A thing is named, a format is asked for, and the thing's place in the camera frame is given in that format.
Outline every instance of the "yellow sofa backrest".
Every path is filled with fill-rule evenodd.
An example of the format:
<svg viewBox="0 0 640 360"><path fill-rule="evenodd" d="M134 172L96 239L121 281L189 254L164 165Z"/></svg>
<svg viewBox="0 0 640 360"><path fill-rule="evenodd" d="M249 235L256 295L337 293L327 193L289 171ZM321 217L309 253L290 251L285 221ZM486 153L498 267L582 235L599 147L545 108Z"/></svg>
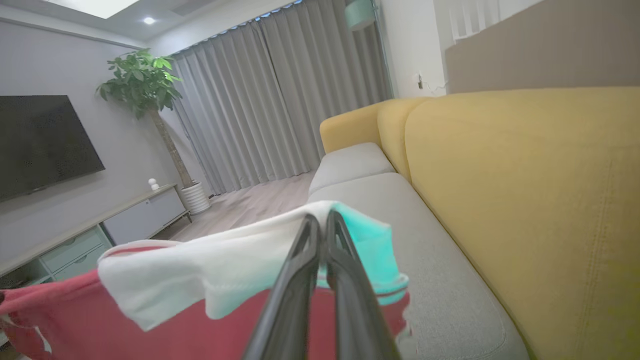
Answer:
<svg viewBox="0 0 640 360"><path fill-rule="evenodd" d="M404 129L409 114L430 97L416 97L413 99L393 99L385 101L378 110L378 131L382 151L398 174L411 182L409 164L406 160L404 145Z"/></svg>
<svg viewBox="0 0 640 360"><path fill-rule="evenodd" d="M533 358L640 359L640 88L449 95L405 131L413 187Z"/></svg>
<svg viewBox="0 0 640 360"><path fill-rule="evenodd" d="M429 99L392 99L326 119L320 124L324 151L328 154L359 143L376 143L396 171L411 182L404 125L413 109Z"/></svg>

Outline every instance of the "towel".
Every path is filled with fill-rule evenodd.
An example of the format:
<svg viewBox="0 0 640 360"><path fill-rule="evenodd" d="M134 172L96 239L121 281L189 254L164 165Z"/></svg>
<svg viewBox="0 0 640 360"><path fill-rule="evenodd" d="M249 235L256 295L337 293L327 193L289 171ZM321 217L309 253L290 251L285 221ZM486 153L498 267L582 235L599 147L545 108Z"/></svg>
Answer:
<svg viewBox="0 0 640 360"><path fill-rule="evenodd" d="M391 226L334 201L307 204L187 243L141 240L120 245L98 260L98 274L123 314L144 331L202 299L207 316L220 319L272 287L307 214L318 219L324 234L332 209L344 218L375 292L397 296L408 277L399 273ZM324 270L319 271L318 286L328 287Z"/></svg>

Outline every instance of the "ceiling light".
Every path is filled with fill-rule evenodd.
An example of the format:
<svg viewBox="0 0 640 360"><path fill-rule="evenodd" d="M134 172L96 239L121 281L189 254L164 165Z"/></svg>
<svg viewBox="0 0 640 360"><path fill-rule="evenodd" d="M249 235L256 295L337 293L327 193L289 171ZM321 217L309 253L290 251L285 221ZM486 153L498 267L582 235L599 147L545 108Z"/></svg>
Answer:
<svg viewBox="0 0 640 360"><path fill-rule="evenodd" d="M128 8L138 0L44 0L48 3L64 6L87 13L89 15L108 19L116 13Z"/></svg>

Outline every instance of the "sofa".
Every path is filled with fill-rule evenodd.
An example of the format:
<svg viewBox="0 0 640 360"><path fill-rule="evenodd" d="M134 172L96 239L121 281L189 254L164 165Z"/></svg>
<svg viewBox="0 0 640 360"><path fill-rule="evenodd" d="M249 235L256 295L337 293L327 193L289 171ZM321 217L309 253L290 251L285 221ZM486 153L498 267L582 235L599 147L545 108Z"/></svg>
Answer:
<svg viewBox="0 0 640 360"><path fill-rule="evenodd" d="M392 225L418 359L640 359L640 88L394 99L320 133L309 202Z"/></svg>

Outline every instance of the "television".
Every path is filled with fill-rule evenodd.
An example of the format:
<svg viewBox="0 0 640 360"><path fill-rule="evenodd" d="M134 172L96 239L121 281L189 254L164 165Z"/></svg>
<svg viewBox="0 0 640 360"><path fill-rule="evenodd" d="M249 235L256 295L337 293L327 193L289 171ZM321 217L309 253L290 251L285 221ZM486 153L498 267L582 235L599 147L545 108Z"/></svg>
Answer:
<svg viewBox="0 0 640 360"><path fill-rule="evenodd" d="M67 96L0 96L0 201L101 170Z"/></svg>

